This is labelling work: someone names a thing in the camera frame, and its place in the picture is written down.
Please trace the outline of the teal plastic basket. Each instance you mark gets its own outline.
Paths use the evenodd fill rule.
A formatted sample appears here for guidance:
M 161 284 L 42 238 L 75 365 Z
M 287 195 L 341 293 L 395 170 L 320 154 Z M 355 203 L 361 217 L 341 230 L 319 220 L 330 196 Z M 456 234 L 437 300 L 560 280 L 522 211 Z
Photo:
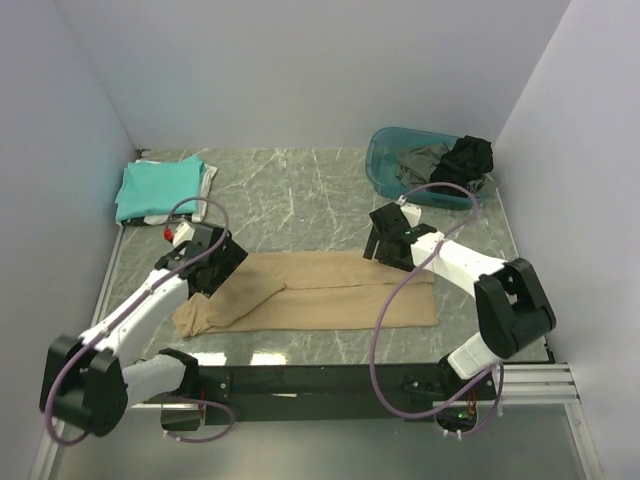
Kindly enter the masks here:
M 374 190 L 381 196 L 396 200 L 410 191 L 401 182 L 399 160 L 402 153 L 419 147 L 444 144 L 452 149 L 456 136 L 402 127 L 386 127 L 371 138 L 365 160 L 365 173 Z M 449 210 L 468 210 L 471 201 L 467 197 L 435 193 L 431 190 L 412 194 L 414 204 Z

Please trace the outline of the tan t shirt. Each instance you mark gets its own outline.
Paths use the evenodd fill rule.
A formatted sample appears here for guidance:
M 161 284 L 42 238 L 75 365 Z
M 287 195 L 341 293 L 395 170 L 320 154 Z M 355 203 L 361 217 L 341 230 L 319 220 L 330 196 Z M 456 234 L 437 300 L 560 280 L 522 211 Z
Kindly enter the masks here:
M 362 330 L 380 310 L 386 327 L 437 323 L 432 285 L 358 252 L 253 253 L 210 297 L 195 294 L 172 315 L 182 338 L 251 331 Z

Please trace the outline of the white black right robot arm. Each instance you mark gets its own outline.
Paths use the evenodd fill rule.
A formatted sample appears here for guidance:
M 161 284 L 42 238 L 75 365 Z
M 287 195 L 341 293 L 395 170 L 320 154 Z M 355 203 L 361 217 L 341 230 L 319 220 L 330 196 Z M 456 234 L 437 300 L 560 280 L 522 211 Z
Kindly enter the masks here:
M 478 332 L 438 362 L 440 390 L 460 399 L 474 377 L 551 332 L 556 317 L 532 264 L 490 257 L 450 240 L 435 227 L 412 224 L 401 206 L 370 213 L 363 257 L 399 270 L 428 271 L 475 301 Z

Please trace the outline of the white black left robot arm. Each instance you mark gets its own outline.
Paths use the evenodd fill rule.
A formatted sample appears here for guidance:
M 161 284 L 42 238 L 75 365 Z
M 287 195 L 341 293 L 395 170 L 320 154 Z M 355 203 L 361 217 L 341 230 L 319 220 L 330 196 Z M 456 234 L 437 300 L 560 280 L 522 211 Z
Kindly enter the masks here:
M 247 256 L 227 228 L 198 225 L 109 316 L 77 337 L 56 338 L 47 352 L 39 401 L 50 437 L 65 442 L 56 420 L 78 428 L 82 438 L 103 437 L 128 408 L 162 394 L 218 408 L 234 422 L 231 408 L 202 395 L 195 357 L 167 348 L 147 361 L 136 358 L 164 318 L 195 294 L 214 294 Z

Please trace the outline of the grey t shirt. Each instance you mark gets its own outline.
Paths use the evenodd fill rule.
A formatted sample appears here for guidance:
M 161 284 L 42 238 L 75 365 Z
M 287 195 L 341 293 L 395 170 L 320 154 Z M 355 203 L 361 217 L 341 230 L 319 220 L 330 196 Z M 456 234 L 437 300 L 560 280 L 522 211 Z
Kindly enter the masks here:
M 441 156 L 450 150 L 446 145 L 438 144 L 405 151 L 399 160 L 401 182 L 410 189 L 431 183 L 429 178 Z

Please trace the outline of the folded teal t shirt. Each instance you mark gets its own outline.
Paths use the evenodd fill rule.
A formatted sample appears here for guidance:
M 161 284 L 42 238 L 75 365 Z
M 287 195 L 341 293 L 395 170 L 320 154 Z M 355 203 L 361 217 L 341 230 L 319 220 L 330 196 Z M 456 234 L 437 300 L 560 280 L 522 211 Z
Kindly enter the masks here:
M 115 203 L 118 223 L 166 216 L 180 201 L 199 196 L 206 167 L 197 155 L 180 162 L 130 162 Z

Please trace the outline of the black t shirt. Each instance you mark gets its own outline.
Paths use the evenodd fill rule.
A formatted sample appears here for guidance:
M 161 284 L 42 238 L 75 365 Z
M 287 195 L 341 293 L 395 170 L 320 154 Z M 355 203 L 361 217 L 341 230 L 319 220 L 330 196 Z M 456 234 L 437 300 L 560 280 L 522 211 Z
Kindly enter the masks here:
M 441 156 L 429 181 L 451 183 L 472 193 L 479 193 L 493 169 L 492 144 L 485 139 L 466 135 Z

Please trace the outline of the black base crossbar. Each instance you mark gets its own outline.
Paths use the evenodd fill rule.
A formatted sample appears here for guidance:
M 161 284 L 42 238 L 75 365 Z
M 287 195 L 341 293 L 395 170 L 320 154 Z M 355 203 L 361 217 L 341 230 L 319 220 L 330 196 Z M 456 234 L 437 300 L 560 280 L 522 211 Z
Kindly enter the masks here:
M 491 401 L 497 396 L 491 369 L 460 380 L 444 362 L 351 365 L 204 366 L 187 394 L 161 393 L 149 404 L 173 407 L 206 401 L 204 424 L 239 422 L 369 420 L 432 421 L 436 409 L 455 402 Z

